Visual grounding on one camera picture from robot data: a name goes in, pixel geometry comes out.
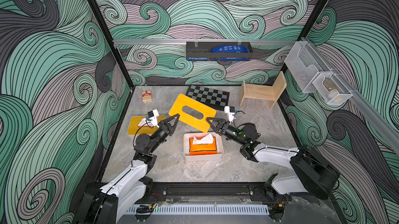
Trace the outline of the orange tissue pack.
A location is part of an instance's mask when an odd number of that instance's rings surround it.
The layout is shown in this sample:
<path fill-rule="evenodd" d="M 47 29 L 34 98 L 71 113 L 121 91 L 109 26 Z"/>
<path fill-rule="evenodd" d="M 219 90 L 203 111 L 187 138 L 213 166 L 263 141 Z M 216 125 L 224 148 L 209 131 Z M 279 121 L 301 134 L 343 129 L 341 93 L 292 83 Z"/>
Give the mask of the orange tissue pack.
<path fill-rule="evenodd" d="M 212 155 L 217 153 L 216 138 L 212 134 L 189 139 L 189 155 Z"/>
<path fill-rule="evenodd" d="M 138 127 L 142 127 L 144 125 L 152 127 L 152 123 L 151 123 L 151 120 L 149 119 L 149 117 L 142 118 L 140 120 L 140 122 L 137 124 Z"/>

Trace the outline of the yellow bamboo lid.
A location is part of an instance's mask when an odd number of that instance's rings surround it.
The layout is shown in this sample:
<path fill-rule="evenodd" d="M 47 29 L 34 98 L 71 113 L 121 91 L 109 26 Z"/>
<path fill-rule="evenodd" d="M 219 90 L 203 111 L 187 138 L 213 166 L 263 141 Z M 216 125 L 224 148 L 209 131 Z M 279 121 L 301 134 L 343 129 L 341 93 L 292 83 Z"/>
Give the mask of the yellow bamboo lid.
<path fill-rule="evenodd" d="M 127 135 L 134 136 L 136 133 L 140 134 L 149 134 L 152 135 L 158 127 L 149 128 L 147 125 L 142 126 L 145 121 L 142 121 L 144 116 L 133 116 L 130 119 Z"/>
<path fill-rule="evenodd" d="M 210 129 L 207 118 L 214 118 L 217 111 L 203 103 L 200 103 L 184 94 L 179 94 L 169 110 L 169 115 L 180 115 L 179 121 L 206 133 Z"/>

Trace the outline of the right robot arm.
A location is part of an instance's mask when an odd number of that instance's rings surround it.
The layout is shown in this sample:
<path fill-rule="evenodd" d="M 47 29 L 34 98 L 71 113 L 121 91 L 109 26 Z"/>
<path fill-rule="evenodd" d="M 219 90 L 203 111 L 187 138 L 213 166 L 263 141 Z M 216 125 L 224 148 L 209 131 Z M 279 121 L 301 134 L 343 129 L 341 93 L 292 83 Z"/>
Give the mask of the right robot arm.
<path fill-rule="evenodd" d="M 206 121 L 215 133 L 240 144 L 240 154 L 245 159 L 273 163 L 288 169 L 288 173 L 275 174 L 268 179 L 265 184 L 267 192 L 278 195 L 309 193 L 327 200 L 339 183 L 338 170 L 309 145 L 274 147 L 258 141 L 260 133 L 253 123 L 242 124 L 242 128 L 238 129 L 225 119 L 207 118 Z"/>

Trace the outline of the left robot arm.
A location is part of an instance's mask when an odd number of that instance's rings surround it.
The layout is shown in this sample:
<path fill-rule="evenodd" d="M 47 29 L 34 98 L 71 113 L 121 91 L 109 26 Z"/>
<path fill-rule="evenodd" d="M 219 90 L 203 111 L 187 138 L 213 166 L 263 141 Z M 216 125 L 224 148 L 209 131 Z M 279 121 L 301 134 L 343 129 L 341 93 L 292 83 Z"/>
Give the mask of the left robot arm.
<path fill-rule="evenodd" d="M 112 181 L 100 188 L 89 187 L 73 218 L 74 224 L 116 224 L 130 207 L 145 195 L 152 195 L 152 179 L 147 173 L 154 167 L 154 151 L 171 136 L 178 125 L 179 114 L 158 123 L 150 136 L 135 138 L 135 155 L 130 165 Z"/>

